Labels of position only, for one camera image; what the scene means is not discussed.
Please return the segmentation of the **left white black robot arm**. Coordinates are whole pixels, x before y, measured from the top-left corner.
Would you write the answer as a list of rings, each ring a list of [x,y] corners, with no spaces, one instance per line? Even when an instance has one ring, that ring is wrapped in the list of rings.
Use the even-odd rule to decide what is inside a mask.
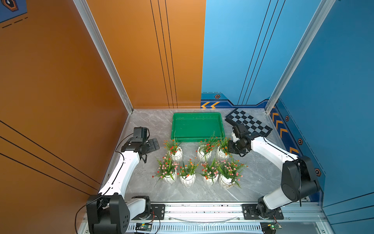
[[[160,149],[156,138],[129,139],[118,151],[119,161],[112,175],[97,195],[86,204],[89,232],[91,234],[124,234],[135,217],[156,216],[148,196],[135,196],[124,200],[126,188],[134,169],[140,161],[147,162],[147,154]]]

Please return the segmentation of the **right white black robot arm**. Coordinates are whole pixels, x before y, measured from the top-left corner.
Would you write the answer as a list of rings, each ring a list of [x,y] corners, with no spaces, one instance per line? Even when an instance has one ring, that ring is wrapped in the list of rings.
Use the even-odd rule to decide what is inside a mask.
[[[320,191],[314,165],[307,156],[299,157],[274,145],[263,136],[244,132],[233,132],[229,141],[229,152],[245,156],[254,151],[281,171],[281,185],[278,189],[258,199],[255,214],[261,219],[275,215],[281,206],[301,201],[303,198]]]

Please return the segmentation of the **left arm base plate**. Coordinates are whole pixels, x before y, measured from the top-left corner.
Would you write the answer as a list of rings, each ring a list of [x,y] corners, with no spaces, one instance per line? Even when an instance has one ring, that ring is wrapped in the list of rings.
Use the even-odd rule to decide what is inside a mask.
[[[165,204],[152,203],[150,211],[148,213],[139,214],[132,220],[152,220],[154,215],[157,216],[156,219],[159,218],[160,220],[164,220],[165,209],[166,209]]]

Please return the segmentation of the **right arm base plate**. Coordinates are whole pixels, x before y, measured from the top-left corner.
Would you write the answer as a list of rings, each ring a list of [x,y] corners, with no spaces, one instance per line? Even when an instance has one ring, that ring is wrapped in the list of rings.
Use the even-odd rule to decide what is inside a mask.
[[[273,218],[276,220],[284,219],[280,207],[270,210],[263,204],[242,204],[242,213],[245,220],[270,220]]]

